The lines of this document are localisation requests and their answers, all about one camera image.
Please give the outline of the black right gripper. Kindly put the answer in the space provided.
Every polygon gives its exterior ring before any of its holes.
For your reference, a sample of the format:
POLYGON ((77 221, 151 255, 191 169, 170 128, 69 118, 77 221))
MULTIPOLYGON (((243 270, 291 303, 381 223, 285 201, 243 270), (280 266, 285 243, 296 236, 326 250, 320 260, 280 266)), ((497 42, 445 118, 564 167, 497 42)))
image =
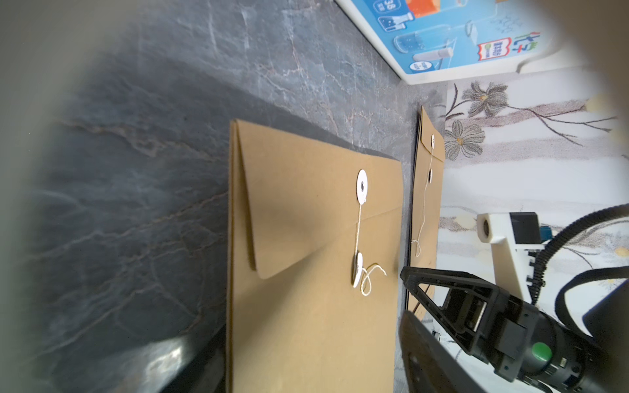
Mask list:
POLYGON ((603 392, 604 353, 535 306, 471 273, 406 266, 406 290, 499 377, 542 392, 603 392), (422 286, 447 291, 437 304, 422 286))

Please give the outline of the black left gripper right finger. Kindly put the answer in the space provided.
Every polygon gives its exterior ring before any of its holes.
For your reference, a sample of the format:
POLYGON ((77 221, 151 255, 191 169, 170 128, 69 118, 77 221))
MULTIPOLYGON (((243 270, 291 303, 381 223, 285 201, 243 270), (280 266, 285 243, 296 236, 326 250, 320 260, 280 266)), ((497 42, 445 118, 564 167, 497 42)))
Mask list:
POLYGON ((411 311, 401 315, 399 339, 409 392, 484 392, 411 311))

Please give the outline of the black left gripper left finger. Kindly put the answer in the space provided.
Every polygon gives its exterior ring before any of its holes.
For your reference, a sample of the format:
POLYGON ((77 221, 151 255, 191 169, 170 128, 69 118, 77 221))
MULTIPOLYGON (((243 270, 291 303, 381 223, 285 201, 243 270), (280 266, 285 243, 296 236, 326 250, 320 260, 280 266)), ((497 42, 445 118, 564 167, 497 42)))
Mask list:
POLYGON ((167 380, 160 392, 226 392, 226 325, 211 335, 165 341, 167 380))

